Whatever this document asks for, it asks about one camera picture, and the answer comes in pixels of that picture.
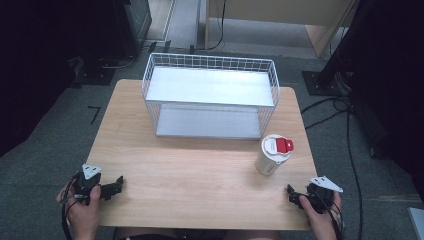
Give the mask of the dark equipment cabinet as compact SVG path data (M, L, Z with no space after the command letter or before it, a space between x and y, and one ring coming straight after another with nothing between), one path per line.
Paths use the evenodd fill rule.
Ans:
M118 46L125 56L137 56L152 23L148 0L113 0Z

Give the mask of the grey flat panel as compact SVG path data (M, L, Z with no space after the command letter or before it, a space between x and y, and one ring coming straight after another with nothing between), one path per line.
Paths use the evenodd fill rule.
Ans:
M424 240L424 209L409 207L408 214L417 239Z

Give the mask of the black metal stand with base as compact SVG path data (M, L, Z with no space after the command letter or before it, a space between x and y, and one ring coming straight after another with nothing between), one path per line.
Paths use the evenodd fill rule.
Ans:
M321 72L303 71L302 77L312 96L341 96L336 74L350 70L365 40L368 18L377 0L360 0L352 24Z

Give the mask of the person's right hand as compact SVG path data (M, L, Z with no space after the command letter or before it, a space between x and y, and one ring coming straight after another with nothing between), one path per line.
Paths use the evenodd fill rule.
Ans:
M330 213L317 213L305 196L300 196L299 200L307 216L309 225L316 240L338 240L336 230L339 228L340 220L337 215L342 210L341 197L338 192L333 194L333 205Z

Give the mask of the white cup with red lid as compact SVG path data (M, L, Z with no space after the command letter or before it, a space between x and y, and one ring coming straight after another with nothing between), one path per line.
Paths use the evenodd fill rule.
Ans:
M272 175L291 156L294 143L291 139L279 134L265 136L260 145L260 152L256 159L256 170L265 176Z

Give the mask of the light wooden cabinet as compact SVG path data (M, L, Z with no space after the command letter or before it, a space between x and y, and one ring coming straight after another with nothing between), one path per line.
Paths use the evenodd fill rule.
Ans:
M210 18L304 25L317 57L329 48L340 27L349 27L360 0L206 0L204 43Z

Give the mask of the black flat stand base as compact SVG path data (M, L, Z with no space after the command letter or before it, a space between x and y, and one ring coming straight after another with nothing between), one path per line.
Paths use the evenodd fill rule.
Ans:
M114 69L103 68L100 65L90 66L84 64L78 71L74 83L108 86L112 81L114 73Z

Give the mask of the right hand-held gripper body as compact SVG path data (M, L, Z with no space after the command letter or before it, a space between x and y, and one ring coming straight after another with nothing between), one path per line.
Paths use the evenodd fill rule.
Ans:
M308 199L318 213L323 213L332 206L333 194L335 192L343 193L342 187L338 186L326 176L313 177L310 184L306 187Z

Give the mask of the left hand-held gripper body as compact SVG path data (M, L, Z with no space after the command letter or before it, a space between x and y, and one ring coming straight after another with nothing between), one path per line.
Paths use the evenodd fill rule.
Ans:
M102 168L98 166L82 165L82 170L76 174L73 183L73 196L76 200L88 206L94 197L100 197L101 171Z

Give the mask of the person's left hand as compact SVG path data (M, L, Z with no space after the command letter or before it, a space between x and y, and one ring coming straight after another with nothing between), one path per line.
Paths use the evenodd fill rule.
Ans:
M99 200L101 188L95 186L90 193L90 204L85 205L73 197L73 190L64 186L56 196L56 201L67 201L65 206L65 223L73 230L74 240L95 240L100 221Z

